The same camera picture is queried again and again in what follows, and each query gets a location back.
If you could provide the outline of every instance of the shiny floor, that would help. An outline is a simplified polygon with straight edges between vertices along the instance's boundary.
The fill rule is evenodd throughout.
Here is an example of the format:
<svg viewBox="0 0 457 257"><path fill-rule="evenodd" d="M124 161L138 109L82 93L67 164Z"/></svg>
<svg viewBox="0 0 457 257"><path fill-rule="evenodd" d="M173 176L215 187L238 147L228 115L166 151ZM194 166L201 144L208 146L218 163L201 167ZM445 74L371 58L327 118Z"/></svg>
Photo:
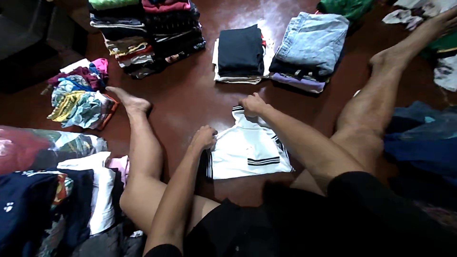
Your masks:
<svg viewBox="0 0 457 257"><path fill-rule="evenodd" d="M243 28L258 24L265 37L280 45L290 18L300 11L315 12L319 0L194 0L201 12L200 22L207 40L205 51L168 67L164 72L143 80L133 80L124 74L106 50L101 34L90 35L86 57L89 60L107 58L109 85L122 87L128 92L154 104L149 120L163 145L165 153L164 181L178 166L187 145L200 126L209 124L218 131L234 124L231 107L238 99L258 92L266 102L322 133L330 136L335 120L344 104L368 80L368 60L408 35L402 25L387 25L381 19L391 12L390 6L375 5L365 15L363 24L345 43L341 65L320 95L312 96L290 87L265 80L257 85L215 83L211 64L214 41L224 29ZM50 95L40 95L46 84L29 87L15 94L0 96L0 124L40 129L61 130L59 123L46 119L51 112ZM456 101L455 94L444 92L433 83L433 69L429 63L416 57L406 70L399 87L397 106L407 106L421 100L435 108L445 108ZM106 128L99 132L79 127L67 131L96 134L105 138L112 156L128 154L130 127L125 109L120 107ZM293 162L299 171L303 169ZM384 159L379 161L378 176L383 182L395 173L395 166ZM295 173L275 173L214 181L198 180L196 193L223 200L229 198L242 206L261 204L262 186L267 180L290 184Z"/></svg>

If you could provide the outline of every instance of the denim jeans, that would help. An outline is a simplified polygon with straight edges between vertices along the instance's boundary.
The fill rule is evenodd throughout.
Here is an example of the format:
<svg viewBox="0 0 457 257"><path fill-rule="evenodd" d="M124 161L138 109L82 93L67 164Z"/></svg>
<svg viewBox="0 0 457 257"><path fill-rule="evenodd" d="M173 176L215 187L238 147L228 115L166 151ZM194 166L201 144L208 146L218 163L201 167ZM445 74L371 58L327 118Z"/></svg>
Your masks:
<svg viewBox="0 0 457 257"><path fill-rule="evenodd" d="M283 62L319 68L319 75L333 73L349 27L338 14L300 14L287 26L276 58Z"/></svg>

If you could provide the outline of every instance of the person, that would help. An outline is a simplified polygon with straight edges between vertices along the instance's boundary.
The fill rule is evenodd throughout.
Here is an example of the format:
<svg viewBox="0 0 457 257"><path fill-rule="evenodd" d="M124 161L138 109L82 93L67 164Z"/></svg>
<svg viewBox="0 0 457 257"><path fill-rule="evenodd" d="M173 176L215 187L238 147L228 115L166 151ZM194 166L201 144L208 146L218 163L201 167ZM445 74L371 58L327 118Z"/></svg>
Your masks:
<svg viewBox="0 0 457 257"><path fill-rule="evenodd" d="M201 152L216 143L217 132L209 126L196 132L168 185L161 182L163 154L146 116L150 103L107 87L120 98L130 121L131 166L120 205L148 235L144 255L455 252L454 234L373 174L402 72L432 40L457 25L456 17L457 8L441 13L373 56L371 78L346 104L330 139L257 93L240 100L245 114L264 119L306 167L288 188L266 184L258 208L193 195Z"/></svg>

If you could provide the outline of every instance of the t-shirt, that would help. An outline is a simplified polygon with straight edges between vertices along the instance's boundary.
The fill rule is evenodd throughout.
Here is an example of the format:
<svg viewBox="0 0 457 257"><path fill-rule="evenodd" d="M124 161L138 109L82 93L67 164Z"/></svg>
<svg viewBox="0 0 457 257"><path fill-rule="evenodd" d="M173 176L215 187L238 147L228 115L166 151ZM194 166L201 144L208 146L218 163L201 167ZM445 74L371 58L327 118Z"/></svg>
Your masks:
<svg viewBox="0 0 457 257"><path fill-rule="evenodd" d="M334 178L328 197L267 184L258 208L222 203L184 239L194 256L305 256L349 253L453 253L457 235L374 176L351 171ZM181 256L171 245L147 257Z"/></svg>

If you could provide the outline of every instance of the blue clothing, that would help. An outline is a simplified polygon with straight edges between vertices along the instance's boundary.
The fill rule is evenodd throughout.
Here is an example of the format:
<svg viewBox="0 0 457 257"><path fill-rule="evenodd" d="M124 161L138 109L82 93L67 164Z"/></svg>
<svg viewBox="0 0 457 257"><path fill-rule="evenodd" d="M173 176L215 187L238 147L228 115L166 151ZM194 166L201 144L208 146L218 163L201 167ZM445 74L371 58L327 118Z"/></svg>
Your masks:
<svg viewBox="0 0 457 257"><path fill-rule="evenodd" d="M338 14L300 14L292 18L279 47L280 61L317 67L319 75L333 73L345 41L349 21Z"/></svg>
<svg viewBox="0 0 457 257"><path fill-rule="evenodd" d="M0 256L35 256L52 221L57 174L17 171L0 176Z"/></svg>

